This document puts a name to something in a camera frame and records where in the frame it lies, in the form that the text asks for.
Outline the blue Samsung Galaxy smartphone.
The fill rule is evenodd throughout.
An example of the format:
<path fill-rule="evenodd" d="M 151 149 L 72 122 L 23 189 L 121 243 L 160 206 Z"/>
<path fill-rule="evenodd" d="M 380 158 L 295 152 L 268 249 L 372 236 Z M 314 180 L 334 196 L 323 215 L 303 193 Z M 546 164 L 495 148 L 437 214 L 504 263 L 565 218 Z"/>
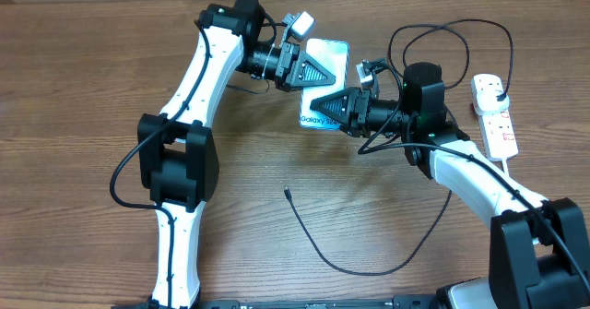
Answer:
<path fill-rule="evenodd" d="M 313 86 L 301 92 L 299 124 L 303 128 L 317 130 L 338 130 L 339 123 L 322 113 L 313 111 L 314 99 L 342 90 L 348 72 L 349 46 L 346 42 L 309 39 L 305 52 L 313 59 L 303 71 L 303 79 Z"/>

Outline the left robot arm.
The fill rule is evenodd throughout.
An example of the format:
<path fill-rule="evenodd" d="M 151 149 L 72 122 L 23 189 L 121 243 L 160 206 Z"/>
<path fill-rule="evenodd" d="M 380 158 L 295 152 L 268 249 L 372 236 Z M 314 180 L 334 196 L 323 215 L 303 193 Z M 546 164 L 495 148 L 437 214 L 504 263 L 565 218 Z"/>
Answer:
<path fill-rule="evenodd" d="M 278 24 L 258 0 L 211 4 L 200 13 L 195 55 L 179 88 L 159 114 L 143 115 L 137 126 L 141 183 L 159 225 L 158 275 L 148 307 L 198 304 L 200 224 L 219 173 L 212 126 L 231 76 L 271 80 L 285 91 L 335 82 L 334 72 L 300 47 L 314 23 L 307 12 L 288 14 L 280 22 L 283 34 L 262 41 L 262 27 Z"/>

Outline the white power strip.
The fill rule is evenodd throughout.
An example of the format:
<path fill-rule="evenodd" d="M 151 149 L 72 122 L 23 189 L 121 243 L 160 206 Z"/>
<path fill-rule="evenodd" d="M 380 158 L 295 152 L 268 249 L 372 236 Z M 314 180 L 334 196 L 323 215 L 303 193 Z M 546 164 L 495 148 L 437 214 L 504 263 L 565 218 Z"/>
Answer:
<path fill-rule="evenodd" d="M 477 90 L 493 91 L 503 95 L 502 80 L 492 74 L 478 74 L 473 76 L 470 82 L 472 98 Z M 508 160 L 518 154 L 516 137 L 513 131 L 512 119 L 507 111 L 492 115 L 478 115 L 480 134 L 482 135 L 485 154 L 488 160 Z"/>

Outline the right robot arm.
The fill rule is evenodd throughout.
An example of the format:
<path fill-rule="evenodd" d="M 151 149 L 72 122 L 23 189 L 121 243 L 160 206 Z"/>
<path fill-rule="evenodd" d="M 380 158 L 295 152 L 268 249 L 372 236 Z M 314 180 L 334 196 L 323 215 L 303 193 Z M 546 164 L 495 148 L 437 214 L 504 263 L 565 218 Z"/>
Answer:
<path fill-rule="evenodd" d="M 348 88 L 311 109 L 352 137 L 401 138 L 409 164 L 461 198 L 490 230 L 485 278 L 459 281 L 430 296 L 431 308 L 583 308 L 589 304 L 589 239 L 581 209 L 526 189 L 478 150 L 447 118 L 442 70 L 408 66 L 396 101 Z"/>

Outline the white charger plug adapter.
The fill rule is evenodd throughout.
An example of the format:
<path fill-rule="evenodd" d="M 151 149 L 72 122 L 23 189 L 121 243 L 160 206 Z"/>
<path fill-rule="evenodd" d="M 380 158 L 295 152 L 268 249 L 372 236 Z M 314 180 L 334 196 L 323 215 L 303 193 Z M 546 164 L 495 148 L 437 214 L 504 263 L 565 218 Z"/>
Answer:
<path fill-rule="evenodd" d="M 507 111 L 510 106 L 510 98 L 506 96 L 500 100 L 501 96 L 502 94 L 498 94 L 495 90 L 477 90 L 473 100 L 476 114 L 484 116 Z"/>

